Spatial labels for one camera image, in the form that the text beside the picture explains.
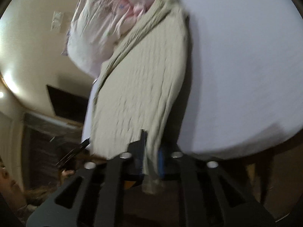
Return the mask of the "person's left hand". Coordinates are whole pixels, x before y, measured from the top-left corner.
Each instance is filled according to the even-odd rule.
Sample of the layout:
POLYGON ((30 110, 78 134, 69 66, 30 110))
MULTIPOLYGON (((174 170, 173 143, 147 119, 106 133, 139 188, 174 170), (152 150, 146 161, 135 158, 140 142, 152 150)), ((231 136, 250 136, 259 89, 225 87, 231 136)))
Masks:
POLYGON ((75 171, 74 170, 63 170, 61 175, 63 177, 69 177, 69 176, 72 176, 75 174, 75 171))

